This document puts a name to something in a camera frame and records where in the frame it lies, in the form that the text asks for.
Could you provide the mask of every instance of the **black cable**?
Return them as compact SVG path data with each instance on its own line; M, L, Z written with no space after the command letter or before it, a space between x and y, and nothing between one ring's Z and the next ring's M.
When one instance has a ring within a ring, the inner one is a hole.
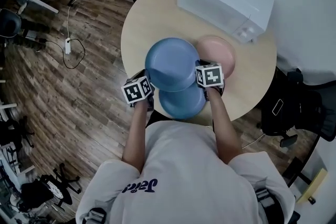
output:
M76 67L78 67L79 64L80 64L80 62L82 62L82 60L84 59L84 56L85 56L85 48L84 48L82 42L80 42L80 40L79 40L78 38L73 38L73 39L71 39L71 40L69 40L69 41L72 41L72 40L77 40L77 41L82 45L83 50L84 50L84 54L83 54L82 58L79 60L78 64L76 64L74 67L68 67L67 64L65 63L65 61L64 61L64 51L63 51L63 49L62 49L62 47L61 47L60 45L58 45L56 42L53 42L53 41L51 41L51 40L46 40L46 41L45 41L45 42L51 42L51 43L56 44L56 45L62 50L63 63L64 63L64 65L65 65L65 67L68 68L68 69L75 69Z

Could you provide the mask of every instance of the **person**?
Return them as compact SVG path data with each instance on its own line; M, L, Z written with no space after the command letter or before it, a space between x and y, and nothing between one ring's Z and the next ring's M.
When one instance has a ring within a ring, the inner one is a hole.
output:
M136 103L122 159L99 167L79 204L77 224L288 223L294 195L266 152L243 153L221 95L206 91L214 132L177 121L145 128L148 103ZM280 206L274 221L260 206L258 189ZM93 208L106 214L98 221Z

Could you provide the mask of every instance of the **forearm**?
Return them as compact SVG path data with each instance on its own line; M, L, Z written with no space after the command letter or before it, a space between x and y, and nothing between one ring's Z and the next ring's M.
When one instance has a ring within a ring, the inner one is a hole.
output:
M126 162L139 172L142 171L145 160L145 128L148 102L140 101L134 108L130 133L126 142L121 160Z
M218 156L228 164L235 156L243 153L240 138L231 124L221 95L213 88L207 88L206 91L214 120Z

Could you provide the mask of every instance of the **pink plate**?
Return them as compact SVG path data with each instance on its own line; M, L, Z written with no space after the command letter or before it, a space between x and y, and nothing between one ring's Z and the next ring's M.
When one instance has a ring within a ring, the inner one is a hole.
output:
M229 42L219 37L206 36L198 41L196 49L201 59L221 63L224 78L230 77L235 69L236 53Z

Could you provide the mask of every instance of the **sleeve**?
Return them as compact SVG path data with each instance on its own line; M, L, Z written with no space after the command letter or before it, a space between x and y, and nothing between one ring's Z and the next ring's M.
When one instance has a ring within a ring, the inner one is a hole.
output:
M281 204L285 223L289 222L294 211L295 197L266 152L238 155L228 165L254 188L259 182L265 181L265 188Z
M104 162L98 168L79 203L76 223L82 224L83 218L92 208L97 207L97 203L111 207L124 187L139 177L139 171L125 162L114 159Z

